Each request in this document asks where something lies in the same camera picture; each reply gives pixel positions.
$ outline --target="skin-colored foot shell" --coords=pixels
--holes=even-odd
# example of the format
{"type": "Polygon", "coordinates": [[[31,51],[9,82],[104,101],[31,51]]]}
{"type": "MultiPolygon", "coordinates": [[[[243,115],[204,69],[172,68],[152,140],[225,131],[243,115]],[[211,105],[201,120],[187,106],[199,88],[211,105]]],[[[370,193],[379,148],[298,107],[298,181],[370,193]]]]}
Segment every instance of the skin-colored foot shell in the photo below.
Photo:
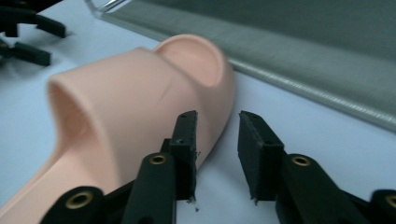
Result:
{"type": "Polygon", "coordinates": [[[66,191],[105,193],[135,179],[142,159],[172,136],[177,115],[198,111],[197,166],[233,106],[234,77],[220,50],[177,35],[52,76],[58,143],[37,174],[0,210],[0,223],[38,223],[66,191]]]}

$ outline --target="white table surface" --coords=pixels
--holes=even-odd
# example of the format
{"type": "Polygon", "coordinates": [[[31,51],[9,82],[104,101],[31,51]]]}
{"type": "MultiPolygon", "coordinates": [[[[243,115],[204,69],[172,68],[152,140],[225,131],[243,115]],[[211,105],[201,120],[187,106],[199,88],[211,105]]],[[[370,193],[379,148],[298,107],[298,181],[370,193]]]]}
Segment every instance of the white table surface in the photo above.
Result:
{"type": "MultiPolygon", "coordinates": [[[[129,49],[153,49],[158,44],[98,20],[80,0],[65,0],[42,14],[65,24],[67,38],[22,25],[19,38],[6,40],[50,51],[52,65],[0,61],[0,206],[34,175],[53,150],[48,77],[129,49]]],[[[198,172],[197,203],[178,202],[177,223],[279,223],[275,203],[255,205],[250,200],[236,150],[241,110],[262,116],[288,153],[305,154],[318,161],[341,189],[364,200],[369,200],[375,189],[396,189],[395,133],[253,77],[236,73],[236,81],[229,124],[198,172]]]]}

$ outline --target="black plastic part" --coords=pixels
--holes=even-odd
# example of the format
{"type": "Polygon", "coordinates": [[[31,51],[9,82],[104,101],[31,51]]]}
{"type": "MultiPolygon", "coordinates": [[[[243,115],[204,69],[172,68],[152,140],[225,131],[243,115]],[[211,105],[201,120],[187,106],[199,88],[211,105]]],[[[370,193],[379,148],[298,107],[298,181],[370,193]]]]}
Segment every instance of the black plastic part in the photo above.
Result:
{"type": "Polygon", "coordinates": [[[105,196],[104,213],[106,224],[119,224],[124,215],[125,206],[134,187],[134,181],[114,190],[105,196]]]}
{"type": "Polygon", "coordinates": [[[258,115],[241,111],[238,156],[251,198],[274,201],[280,180],[284,145],[258,115]]]}
{"type": "Polygon", "coordinates": [[[163,139],[163,145],[161,146],[160,152],[170,153],[170,151],[171,151],[170,144],[171,144],[171,139],[170,138],[163,139]]]}
{"type": "Polygon", "coordinates": [[[176,163],[177,200],[195,199],[196,123],[196,111],[179,115],[172,139],[169,141],[168,150],[176,163]]]}
{"type": "Polygon", "coordinates": [[[276,213],[281,224],[304,224],[288,188],[282,184],[276,197],[276,213]]]}
{"type": "Polygon", "coordinates": [[[25,8],[39,12],[61,1],[62,0],[1,0],[0,7],[25,8]]]}
{"type": "Polygon", "coordinates": [[[61,38],[66,37],[66,27],[58,21],[37,15],[35,16],[35,23],[37,24],[36,28],[39,30],[46,31],[61,38]]]}
{"type": "Polygon", "coordinates": [[[103,192],[98,188],[78,187],[71,189],[51,207],[42,219],[41,224],[105,223],[106,218],[102,212],[103,202],[103,192]]]}
{"type": "Polygon", "coordinates": [[[16,43],[14,48],[11,49],[11,52],[14,57],[26,62],[44,66],[50,65],[50,53],[44,50],[36,49],[22,43],[16,43]]]}
{"type": "Polygon", "coordinates": [[[174,224],[176,212],[175,160],[154,153],[142,161],[122,224],[174,224]]]}
{"type": "Polygon", "coordinates": [[[0,56],[3,56],[5,58],[12,57],[12,52],[9,48],[9,45],[2,39],[0,39],[0,56]]]}
{"type": "Polygon", "coordinates": [[[6,33],[6,36],[8,37],[18,37],[18,24],[12,24],[12,23],[4,23],[1,24],[1,26],[4,27],[4,31],[6,33]]]}
{"type": "Polygon", "coordinates": [[[381,189],[373,193],[369,203],[373,223],[396,223],[396,190],[381,189]]]}
{"type": "Polygon", "coordinates": [[[372,221],[372,214],[369,210],[369,203],[367,203],[366,201],[364,201],[359,197],[356,197],[353,194],[350,194],[345,191],[344,193],[348,197],[348,199],[355,205],[355,207],[361,212],[362,215],[364,215],[368,220],[370,220],[371,223],[375,223],[372,221]]]}
{"type": "Polygon", "coordinates": [[[289,154],[283,160],[281,174],[304,223],[369,223],[311,158],[289,154]]]}
{"type": "Polygon", "coordinates": [[[36,12],[31,9],[0,7],[0,22],[2,24],[35,24],[35,15],[36,12]]]}

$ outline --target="black mechanical part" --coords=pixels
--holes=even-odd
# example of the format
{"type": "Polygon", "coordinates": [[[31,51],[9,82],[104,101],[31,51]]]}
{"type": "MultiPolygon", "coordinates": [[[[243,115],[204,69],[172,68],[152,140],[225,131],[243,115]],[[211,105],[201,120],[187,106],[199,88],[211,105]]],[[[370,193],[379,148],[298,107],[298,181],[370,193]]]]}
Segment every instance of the black mechanical part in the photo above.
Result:
{"type": "Polygon", "coordinates": [[[369,223],[313,159],[289,154],[281,174],[304,223],[369,223]]]}
{"type": "Polygon", "coordinates": [[[6,59],[15,57],[29,63],[36,63],[44,66],[50,65],[50,53],[22,43],[16,43],[14,48],[11,48],[1,39],[0,56],[3,56],[6,59]]]}
{"type": "Polygon", "coordinates": [[[241,111],[238,156],[256,201],[274,201],[277,195],[284,145],[258,115],[241,111]]]}
{"type": "Polygon", "coordinates": [[[60,22],[37,15],[35,11],[17,7],[0,7],[0,27],[6,32],[6,36],[18,37],[18,24],[36,24],[37,29],[66,37],[66,28],[60,22]]]}
{"type": "MultiPolygon", "coordinates": [[[[60,22],[47,17],[37,15],[38,10],[52,6],[59,2],[54,1],[18,1],[7,0],[0,3],[0,33],[5,32],[8,37],[18,37],[18,24],[36,24],[36,28],[57,35],[66,37],[66,27],[60,22]]],[[[39,65],[50,65],[50,53],[36,49],[22,43],[16,43],[11,48],[5,41],[0,39],[0,56],[4,58],[15,57],[29,63],[39,65]]]]}
{"type": "Polygon", "coordinates": [[[175,160],[168,153],[154,153],[143,159],[122,224],[175,223],[175,168],[175,160]]]}
{"type": "MultiPolygon", "coordinates": [[[[175,200],[190,199],[195,192],[196,122],[196,111],[178,116],[173,137],[163,141],[160,153],[143,159],[136,180],[106,196],[94,196],[100,201],[100,209],[87,210],[84,216],[77,216],[73,222],[67,222],[67,219],[65,223],[175,223],[175,200]]],[[[69,215],[69,211],[64,209],[64,198],[70,198],[79,190],[76,188],[66,192],[51,207],[42,223],[69,215]]]]}
{"type": "Polygon", "coordinates": [[[24,60],[29,63],[36,63],[39,65],[50,65],[50,53],[41,49],[33,48],[29,45],[16,43],[11,49],[12,56],[24,60]]]}
{"type": "Polygon", "coordinates": [[[196,111],[179,115],[169,141],[169,153],[176,163],[177,200],[195,200],[196,123],[196,111]]]}
{"type": "Polygon", "coordinates": [[[104,223],[103,192],[94,187],[69,190],[51,207],[42,224],[96,224],[104,223]]]}
{"type": "Polygon", "coordinates": [[[396,223],[396,190],[376,190],[368,207],[371,211],[371,218],[375,223],[396,223]]]}
{"type": "Polygon", "coordinates": [[[378,190],[368,203],[340,190],[313,159],[288,155],[283,145],[281,149],[274,149],[278,154],[266,151],[262,148],[263,142],[278,139],[275,133],[258,115],[242,111],[240,118],[238,155],[250,194],[254,198],[263,190],[271,197],[257,197],[260,201],[275,198],[280,223],[396,223],[396,190],[378,190]]]}

